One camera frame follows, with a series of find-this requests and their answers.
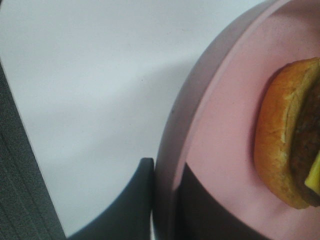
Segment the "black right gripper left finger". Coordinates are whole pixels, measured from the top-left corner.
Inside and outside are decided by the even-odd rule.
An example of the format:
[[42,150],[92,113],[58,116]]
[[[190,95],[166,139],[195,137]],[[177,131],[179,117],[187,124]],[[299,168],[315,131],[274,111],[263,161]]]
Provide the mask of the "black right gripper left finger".
[[149,240],[154,201],[154,160],[142,158],[127,186],[97,218],[69,240]]

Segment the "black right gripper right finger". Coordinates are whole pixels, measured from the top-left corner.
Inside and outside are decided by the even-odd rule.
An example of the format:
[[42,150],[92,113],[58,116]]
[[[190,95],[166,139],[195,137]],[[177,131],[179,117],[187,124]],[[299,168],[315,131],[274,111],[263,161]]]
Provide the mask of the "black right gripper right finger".
[[186,164],[178,188],[176,240],[266,240],[219,204]]

